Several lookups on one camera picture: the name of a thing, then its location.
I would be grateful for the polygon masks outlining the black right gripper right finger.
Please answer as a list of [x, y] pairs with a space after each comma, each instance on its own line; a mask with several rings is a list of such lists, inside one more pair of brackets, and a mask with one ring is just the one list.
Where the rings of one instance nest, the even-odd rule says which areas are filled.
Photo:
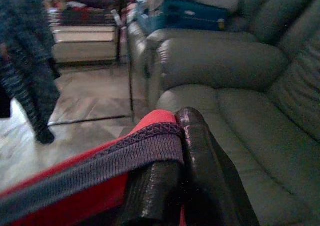
[[202, 114], [185, 107], [175, 118], [184, 131], [185, 224], [258, 226], [259, 220], [238, 170], [218, 144]]

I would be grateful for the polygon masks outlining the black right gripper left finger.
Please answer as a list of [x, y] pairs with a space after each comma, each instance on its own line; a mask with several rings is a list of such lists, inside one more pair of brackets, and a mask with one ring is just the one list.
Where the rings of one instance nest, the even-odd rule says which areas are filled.
[[118, 226], [178, 226], [183, 167], [155, 162], [129, 173]]

